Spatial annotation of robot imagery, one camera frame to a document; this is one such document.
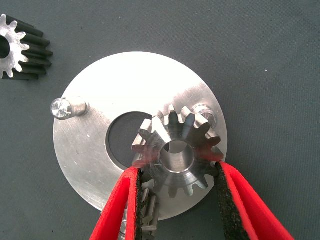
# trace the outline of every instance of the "aluminum disc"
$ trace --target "aluminum disc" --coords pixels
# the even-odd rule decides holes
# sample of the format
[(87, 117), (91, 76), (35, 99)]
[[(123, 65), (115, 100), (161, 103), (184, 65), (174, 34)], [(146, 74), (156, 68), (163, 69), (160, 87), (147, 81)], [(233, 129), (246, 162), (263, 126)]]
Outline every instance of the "aluminum disc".
[[(180, 111), (184, 106), (192, 109), (204, 104), (215, 114), (214, 129), (221, 137), (217, 146), (227, 154), (227, 128), (216, 97), (197, 74), (171, 58), (148, 52), (105, 57), (76, 76), (62, 97), (81, 97), (90, 109), (83, 116), (54, 120), (56, 156), (71, 186), (100, 211), (126, 169), (106, 141), (110, 126), (124, 114), (166, 114), (169, 105)], [(194, 187), (193, 196), (186, 196), (182, 189), (176, 198), (160, 192), (159, 219), (172, 218), (199, 203), (214, 186), (213, 177), (205, 177), (208, 188)]]

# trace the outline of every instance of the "gray fabric background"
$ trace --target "gray fabric background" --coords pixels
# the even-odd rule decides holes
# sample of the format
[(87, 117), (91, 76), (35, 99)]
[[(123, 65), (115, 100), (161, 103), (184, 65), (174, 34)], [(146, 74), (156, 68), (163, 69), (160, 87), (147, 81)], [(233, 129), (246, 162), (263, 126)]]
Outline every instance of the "gray fabric background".
[[(49, 106), (88, 65), (128, 51), (202, 77), (224, 112), (227, 162), (296, 239), (320, 239), (318, 1), (1, 0), (0, 11), (44, 31), (54, 52), (39, 81), (0, 81), (1, 240), (89, 238), (100, 213), (60, 170)], [(224, 239), (216, 190), (161, 221), (157, 239)]]

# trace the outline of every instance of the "shiny metal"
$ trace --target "shiny metal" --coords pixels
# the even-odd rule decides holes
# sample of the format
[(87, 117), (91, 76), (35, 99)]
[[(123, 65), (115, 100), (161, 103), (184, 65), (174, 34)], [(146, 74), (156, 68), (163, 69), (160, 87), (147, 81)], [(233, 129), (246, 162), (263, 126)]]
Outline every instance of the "shiny metal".
[(157, 203), (157, 196), (149, 189), (142, 193), (142, 240), (155, 238), (159, 220), (160, 205)]
[[(154, 53), (126, 52), (103, 58), (84, 69), (65, 90), (62, 98), (78, 96), (90, 104), (81, 117), (55, 119), (53, 140), (60, 167), (77, 193), (102, 210), (124, 167), (109, 147), (109, 130), (121, 115), (143, 112), (168, 115), (168, 106), (179, 113), (184, 106), (210, 108), (217, 119), (217, 147), (227, 153), (227, 128), (220, 105), (211, 89), (188, 67)], [(177, 216), (199, 203), (212, 189), (213, 177), (205, 175), (208, 188), (193, 188), (193, 196), (178, 190), (157, 194), (159, 220)]]
[(128, 209), (124, 209), (122, 222), (120, 226), (118, 240), (125, 240), (126, 239), (126, 230), (127, 230), (127, 216), (128, 216)]
[(57, 98), (51, 103), (50, 110), (56, 119), (66, 120), (87, 113), (89, 105), (81, 97)]
[(46, 74), (44, 67), (52, 52), (47, 51), (49, 41), (43, 32), (5, 14), (0, 17), (0, 79), (38, 79)]
[(142, 123), (132, 144), (132, 150), (139, 154), (132, 166), (151, 175), (155, 193), (166, 188), (170, 198), (175, 198), (178, 189), (183, 189), (192, 196), (193, 185), (208, 187), (205, 175), (213, 176), (211, 162), (224, 158), (217, 147), (220, 142), (221, 138), (200, 113), (183, 107), (177, 114), (174, 106), (169, 105), (168, 115), (160, 113)]
[(211, 128), (214, 129), (216, 127), (216, 124), (217, 124), (216, 116), (208, 106), (203, 104), (197, 104), (192, 108), (192, 111), (194, 113), (200, 114), (205, 119), (207, 119), (209, 124), (211, 125)]

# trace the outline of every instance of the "small gear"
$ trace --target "small gear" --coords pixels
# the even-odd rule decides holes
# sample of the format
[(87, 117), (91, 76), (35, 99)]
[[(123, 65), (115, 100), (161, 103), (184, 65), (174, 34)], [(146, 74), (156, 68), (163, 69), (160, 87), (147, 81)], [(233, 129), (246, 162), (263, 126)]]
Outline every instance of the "small gear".
[(51, 66), (50, 41), (33, 26), (2, 14), (0, 17), (0, 79), (38, 79)]
[(193, 195), (193, 185), (208, 187), (205, 175), (213, 176), (211, 162), (224, 158), (217, 147), (220, 137), (199, 113), (186, 106), (177, 114), (173, 105), (168, 115), (159, 112), (142, 123), (132, 150), (136, 153), (132, 165), (143, 168), (154, 179), (154, 192), (167, 186), (168, 194), (175, 198), (178, 189)]

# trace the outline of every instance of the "center hole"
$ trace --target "center hole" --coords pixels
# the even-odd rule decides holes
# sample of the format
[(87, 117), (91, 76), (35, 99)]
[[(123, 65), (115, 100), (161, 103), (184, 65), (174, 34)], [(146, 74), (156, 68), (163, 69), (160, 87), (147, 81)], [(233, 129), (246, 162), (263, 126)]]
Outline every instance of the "center hole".
[(10, 44), (8, 40), (0, 35), (0, 59), (5, 59), (10, 53)]
[(122, 169), (132, 165), (135, 153), (131, 145), (145, 119), (151, 119), (151, 116), (144, 112), (128, 112), (119, 116), (109, 127), (106, 148), (114, 163)]
[(185, 141), (175, 140), (167, 143), (160, 152), (162, 164), (172, 173), (183, 173), (194, 163), (192, 147)]

